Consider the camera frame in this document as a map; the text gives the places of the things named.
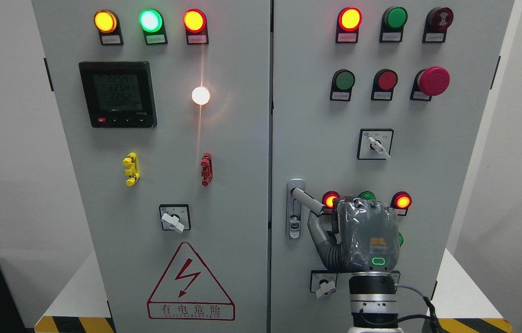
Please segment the grey robotic right hand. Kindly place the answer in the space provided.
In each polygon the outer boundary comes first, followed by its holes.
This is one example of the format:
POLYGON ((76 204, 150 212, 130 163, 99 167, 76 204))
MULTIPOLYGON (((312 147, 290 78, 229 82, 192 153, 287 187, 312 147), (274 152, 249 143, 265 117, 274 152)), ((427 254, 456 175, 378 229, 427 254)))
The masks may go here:
POLYGON ((400 256, 397 215, 377 200, 345 198, 333 213, 340 226, 336 243, 310 213, 307 226, 324 267, 335 273, 390 272, 400 256))

